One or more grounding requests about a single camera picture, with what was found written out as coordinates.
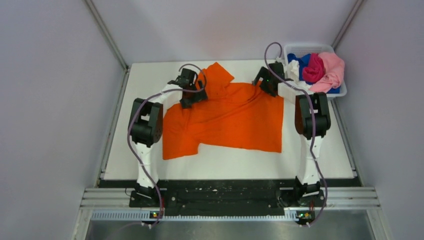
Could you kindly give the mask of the orange t shirt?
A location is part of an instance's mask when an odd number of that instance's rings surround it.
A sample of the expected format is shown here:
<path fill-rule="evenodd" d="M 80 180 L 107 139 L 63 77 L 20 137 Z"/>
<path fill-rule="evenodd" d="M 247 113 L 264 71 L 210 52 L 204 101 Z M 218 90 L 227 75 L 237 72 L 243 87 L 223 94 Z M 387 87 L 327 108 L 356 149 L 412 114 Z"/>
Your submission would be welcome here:
<path fill-rule="evenodd" d="M 175 103 L 164 115 L 163 160 L 196 155 L 200 144 L 281 153 L 284 99 L 234 82 L 217 62 L 204 73 L 208 99 L 187 109 Z"/>

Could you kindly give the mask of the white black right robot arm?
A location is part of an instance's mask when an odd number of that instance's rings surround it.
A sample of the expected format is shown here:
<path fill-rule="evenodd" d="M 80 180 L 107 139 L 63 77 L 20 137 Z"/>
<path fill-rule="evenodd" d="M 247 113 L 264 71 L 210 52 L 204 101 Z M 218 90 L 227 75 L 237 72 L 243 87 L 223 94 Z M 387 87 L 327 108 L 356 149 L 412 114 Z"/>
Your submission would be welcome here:
<path fill-rule="evenodd" d="M 252 81 L 254 86 L 272 97 L 283 97 L 294 105 L 294 126 L 300 136 L 300 165 L 291 192 L 277 194 L 277 203 L 284 207 L 294 204 L 311 206 L 324 200 L 327 182 L 319 167 L 321 145 L 331 128 L 327 95 L 302 89 L 292 79 L 283 79 L 280 62 L 262 66 Z"/>

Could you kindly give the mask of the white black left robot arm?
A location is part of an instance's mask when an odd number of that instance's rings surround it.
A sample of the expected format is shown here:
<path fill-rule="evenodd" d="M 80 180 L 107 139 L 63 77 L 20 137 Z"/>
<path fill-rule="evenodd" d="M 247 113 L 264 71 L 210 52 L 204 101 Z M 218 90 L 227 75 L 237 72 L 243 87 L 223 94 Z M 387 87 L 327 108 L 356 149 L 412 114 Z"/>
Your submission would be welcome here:
<path fill-rule="evenodd" d="M 159 176 L 153 161 L 153 145 L 164 130 L 164 115 L 175 104 L 184 109 L 208 99 L 207 76 L 204 70 L 191 70 L 187 63 L 179 68 L 179 75 L 170 80 L 158 93 L 133 101 L 127 127 L 127 144 L 138 161 L 138 176 L 134 198 L 142 207 L 162 208 L 163 197 L 158 186 Z"/>

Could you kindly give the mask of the white t shirt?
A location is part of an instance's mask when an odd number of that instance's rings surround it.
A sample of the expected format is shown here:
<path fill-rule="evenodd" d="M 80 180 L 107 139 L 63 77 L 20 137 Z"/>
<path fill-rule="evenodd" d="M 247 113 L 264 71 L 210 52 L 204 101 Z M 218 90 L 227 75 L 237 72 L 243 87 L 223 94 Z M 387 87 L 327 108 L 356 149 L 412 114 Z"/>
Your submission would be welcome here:
<path fill-rule="evenodd" d="M 300 76 L 300 64 L 297 60 L 291 60 L 288 65 L 286 66 L 286 78 L 289 79 L 289 83 L 297 88 L 302 89 L 307 92 L 311 92 L 310 88 L 311 85 L 308 84 L 306 81 L 301 80 Z"/>

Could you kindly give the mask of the blue t shirt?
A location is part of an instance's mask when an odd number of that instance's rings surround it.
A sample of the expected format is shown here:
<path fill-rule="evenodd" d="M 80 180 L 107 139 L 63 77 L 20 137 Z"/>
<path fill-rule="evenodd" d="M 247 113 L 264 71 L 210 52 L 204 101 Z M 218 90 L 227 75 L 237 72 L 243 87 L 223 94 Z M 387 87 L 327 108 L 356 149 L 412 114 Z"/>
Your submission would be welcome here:
<path fill-rule="evenodd" d="M 300 73 L 300 79 L 301 80 L 303 80 L 303 77 L 302 77 L 302 70 L 303 70 L 303 68 L 304 67 L 306 67 L 307 65 L 308 65 L 308 62 L 309 62 L 309 60 L 310 60 L 310 55 L 311 55 L 311 53 L 308 53 L 308 54 L 306 54 L 306 55 L 304 55 L 303 57 L 297 57 L 295 54 L 293 54 L 293 53 L 289 53 L 288 55 L 287 55 L 287 61 L 288 61 L 288 64 L 289 64 L 289 62 L 290 61 L 292 61 L 292 60 L 297 60 L 298 62 L 299 62 L 299 65 L 300 65 L 300 70 L 299 70 L 299 73 Z M 333 89 L 331 89 L 330 91 L 328 91 L 326 94 L 339 94 L 340 92 L 341 92 L 341 86 L 340 87 L 338 87 L 338 88 L 333 88 Z"/>

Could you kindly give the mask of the white plastic laundry basket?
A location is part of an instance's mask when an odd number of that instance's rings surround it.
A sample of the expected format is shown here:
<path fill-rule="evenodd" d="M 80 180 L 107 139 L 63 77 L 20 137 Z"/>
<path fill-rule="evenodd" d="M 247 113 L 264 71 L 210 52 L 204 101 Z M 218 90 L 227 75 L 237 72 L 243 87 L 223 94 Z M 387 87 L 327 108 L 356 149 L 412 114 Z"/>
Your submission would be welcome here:
<path fill-rule="evenodd" d="M 347 94 L 345 62 L 333 47 L 319 43 L 291 43 L 283 47 L 286 76 L 312 92 L 329 99 Z"/>

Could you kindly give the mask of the magenta t shirt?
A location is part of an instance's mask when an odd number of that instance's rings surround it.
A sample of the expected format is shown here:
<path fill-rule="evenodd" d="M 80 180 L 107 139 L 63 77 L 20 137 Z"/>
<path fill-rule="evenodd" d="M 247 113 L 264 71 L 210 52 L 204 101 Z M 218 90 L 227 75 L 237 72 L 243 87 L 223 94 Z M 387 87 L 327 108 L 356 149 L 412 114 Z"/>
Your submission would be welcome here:
<path fill-rule="evenodd" d="M 324 62 L 318 53 L 311 53 L 308 65 L 302 70 L 302 78 L 310 84 L 317 83 L 325 75 Z"/>

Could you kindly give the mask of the pink t shirt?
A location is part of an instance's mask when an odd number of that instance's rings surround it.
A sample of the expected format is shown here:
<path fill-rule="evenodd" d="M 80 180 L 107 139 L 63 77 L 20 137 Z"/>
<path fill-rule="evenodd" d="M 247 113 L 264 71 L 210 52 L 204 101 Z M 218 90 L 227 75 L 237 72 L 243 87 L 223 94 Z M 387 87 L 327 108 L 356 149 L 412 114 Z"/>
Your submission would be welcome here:
<path fill-rule="evenodd" d="M 325 73 L 309 90 L 327 93 L 331 89 L 339 88 L 344 82 L 345 62 L 334 52 L 321 52 L 318 56 L 323 61 Z"/>

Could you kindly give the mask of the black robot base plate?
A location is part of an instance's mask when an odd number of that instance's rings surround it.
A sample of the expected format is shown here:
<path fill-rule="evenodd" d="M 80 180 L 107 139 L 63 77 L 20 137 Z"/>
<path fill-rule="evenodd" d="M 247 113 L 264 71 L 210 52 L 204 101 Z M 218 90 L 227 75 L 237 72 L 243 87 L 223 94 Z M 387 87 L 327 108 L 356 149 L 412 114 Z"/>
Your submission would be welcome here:
<path fill-rule="evenodd" d="M 294 180 L 160 180 L 157 184 L 163 198 L 163 217 L 253 217 L 284 215 L 285 206 L 278 204 L 277 195 L 291 192 Z M 135 197 L 135 180 L 101 180 L 99 188 L 129 190 L 129 207 L 152 207 L 152 216 L 158 216 L 157 206 L 141 206 Z M 321 207 L 323 200 L 311 206 Z M 310 207 L 293 204 L 290 207 Z"/>

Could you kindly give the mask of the aluminium frame rail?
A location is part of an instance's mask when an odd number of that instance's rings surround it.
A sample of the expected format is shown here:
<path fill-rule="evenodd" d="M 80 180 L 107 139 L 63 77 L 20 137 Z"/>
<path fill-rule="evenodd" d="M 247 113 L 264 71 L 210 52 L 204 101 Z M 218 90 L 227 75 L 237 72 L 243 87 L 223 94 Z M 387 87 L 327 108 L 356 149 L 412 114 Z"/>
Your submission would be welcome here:
<path fill-rule="evenodd" d="M 289 187 L 212 187 L 164 188 L 163 202 L 150 203 L 123 188 L 88 188 L 84 191 L 72 239 L 88 235 L 90 221 L 126 221 L 152 228 L 161 222 L 291 222 L 310 226 L 328 211 L 365 211 L 371 232 L 377 240 L 393 235 L 384 219 L 373 187 L 330 187 L 317 197 L 286 203 Z"/>

